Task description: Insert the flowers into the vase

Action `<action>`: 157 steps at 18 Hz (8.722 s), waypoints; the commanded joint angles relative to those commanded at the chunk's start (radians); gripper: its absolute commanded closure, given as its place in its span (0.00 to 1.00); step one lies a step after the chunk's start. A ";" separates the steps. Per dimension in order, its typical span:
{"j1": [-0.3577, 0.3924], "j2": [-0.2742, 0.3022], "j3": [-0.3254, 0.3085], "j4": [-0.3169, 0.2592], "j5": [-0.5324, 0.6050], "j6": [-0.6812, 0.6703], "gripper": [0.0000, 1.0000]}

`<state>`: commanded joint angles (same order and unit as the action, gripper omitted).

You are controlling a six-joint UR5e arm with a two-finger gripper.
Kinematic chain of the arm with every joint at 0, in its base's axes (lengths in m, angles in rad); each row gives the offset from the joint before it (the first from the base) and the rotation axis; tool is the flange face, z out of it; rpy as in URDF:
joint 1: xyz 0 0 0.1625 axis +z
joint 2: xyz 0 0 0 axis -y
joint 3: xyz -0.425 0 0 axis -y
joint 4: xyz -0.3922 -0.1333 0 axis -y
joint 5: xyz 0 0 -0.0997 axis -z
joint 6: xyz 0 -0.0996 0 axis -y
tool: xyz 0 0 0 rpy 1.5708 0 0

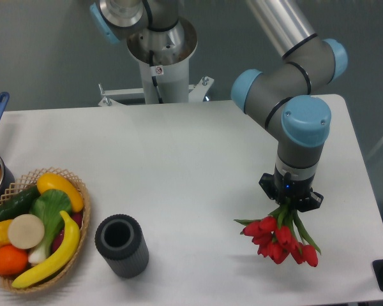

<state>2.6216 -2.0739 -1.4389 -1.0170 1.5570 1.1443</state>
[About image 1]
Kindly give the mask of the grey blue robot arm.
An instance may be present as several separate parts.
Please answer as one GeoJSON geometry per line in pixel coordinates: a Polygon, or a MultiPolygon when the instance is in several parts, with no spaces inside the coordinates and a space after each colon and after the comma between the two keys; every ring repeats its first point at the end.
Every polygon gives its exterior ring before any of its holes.
{"type": "MultiPolygon", "coordinates": [[[[232,101],[278,142],[274,172],[259,184],[278,204],[306,212],[323,197],[312,183],[331,111],[313,91],[338,78],[348,57],[336,40],[322,40],[293,1],[248,1],[251,12],[283,60],[267,75],[241,73],[232,101]]],[[[197,47],[194,27],[177,1],[95,1],[90,14],[110,43],[125,41],[138,62],[147,104],[190,102],[189,59],[197,47]]]]}

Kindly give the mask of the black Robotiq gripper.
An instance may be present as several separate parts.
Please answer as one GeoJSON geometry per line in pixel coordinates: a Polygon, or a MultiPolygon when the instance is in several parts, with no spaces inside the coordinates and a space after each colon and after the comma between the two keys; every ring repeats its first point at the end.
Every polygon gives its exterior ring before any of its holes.
{"type": "Polygon", "coordinates": [[[308,212],[320,208],[323,195],[312,191],[313,176],[306,180],[292,180],[280,173],[263,173],[259,186],[266,196],[277,204],[289,199],[294,208],[300,212],[308,212]]]}

